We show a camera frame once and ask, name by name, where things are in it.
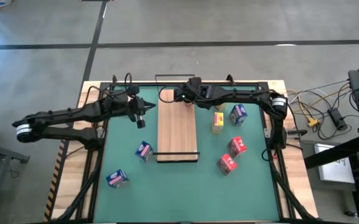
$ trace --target wooden cutting board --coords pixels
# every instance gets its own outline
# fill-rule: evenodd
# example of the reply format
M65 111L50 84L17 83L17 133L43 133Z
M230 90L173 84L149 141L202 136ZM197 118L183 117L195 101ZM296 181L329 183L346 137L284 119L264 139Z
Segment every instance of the wooden cutting board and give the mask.
M161 98L174 100L173 90L162 90ZM158 103L157 152L197 152L194 105L184 102ZM194 161L198 155L157 155L157 161Z

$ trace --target gray floor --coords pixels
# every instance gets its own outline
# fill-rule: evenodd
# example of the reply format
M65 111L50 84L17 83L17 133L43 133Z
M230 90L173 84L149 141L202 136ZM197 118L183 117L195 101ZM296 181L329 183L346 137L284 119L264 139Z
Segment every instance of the gray floor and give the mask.
M0 9L0 44L89 44L100 2L15 0ZM169 41L349 40L359 39L359 0L115 0L109 2L99 43ZM73 107L78 99L88 49L0 50L0 146L30 154L30 163L13 164L0 194L0 223L42 220L58 141L16 141L11 123L37 111ZM359 68L359 45L98 49L90 80L153 80L158 73L194 73L206 80L285 80L303 90L345 80ZM322 89L337 91L340 85ZM312 95L305 97L312 102ZM322 110L326 106L318 104ZM347 98L342 114L356 114ZM300 128L306 120L297 116ZM344 142L354 129L331 139ZM325 133L334 130L324 125ZM304 139L318 140L314 133ZM350 193L314 189L324 220L359 223L342 215Z

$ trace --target green table surface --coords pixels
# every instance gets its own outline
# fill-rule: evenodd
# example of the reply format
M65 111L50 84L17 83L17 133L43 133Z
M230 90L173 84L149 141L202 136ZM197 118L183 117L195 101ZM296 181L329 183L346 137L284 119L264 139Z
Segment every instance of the green table surface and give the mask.
M141 86L139 96L157 104L155 86ZM200 152L196 163L157 163L154 158L144 163L135 155L141 141L157 150L157 107L144 116L143 129L138 129L128 117L111 119L94 222L279 220L269 164L261 158L266 144L259 107L244 104L248 117L241 126L233 126L228 115L234 105L225 104L220 134L211 133L215 109L195 107ZM247 151L235 158L237 169L225 176L217 161L228 153L226 145L235 136L243 138ZM125 171L129 183L114 189L106 176L118 169Z

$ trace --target blue cube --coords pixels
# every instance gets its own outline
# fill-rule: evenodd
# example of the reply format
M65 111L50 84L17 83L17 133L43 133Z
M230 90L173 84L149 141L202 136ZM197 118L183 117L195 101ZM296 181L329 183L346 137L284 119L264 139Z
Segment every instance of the blue cube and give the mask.
M107 176L106 180L109 186L114 188L122 187L129 181L127 175L121 169Z
M141 145L136 150L135 155L139 156L144 162L147 162L149 157L153 155L153 149L149 143L142 141Z
M235 105L229 114L233 125L238 126L247 118L247 111L242 104Z

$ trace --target red cube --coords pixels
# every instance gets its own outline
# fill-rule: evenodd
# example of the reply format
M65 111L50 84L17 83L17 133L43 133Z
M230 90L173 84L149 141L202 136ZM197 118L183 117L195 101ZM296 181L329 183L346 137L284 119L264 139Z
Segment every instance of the red cube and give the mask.
M247 151L247 147L244 145L244 142L240 136L234 137L232 140L230 140L228 144L228 149L233 158L236 157L238 154Z
M237 163L229 156L225 154L217 163L223 174L227 175L237 167Z

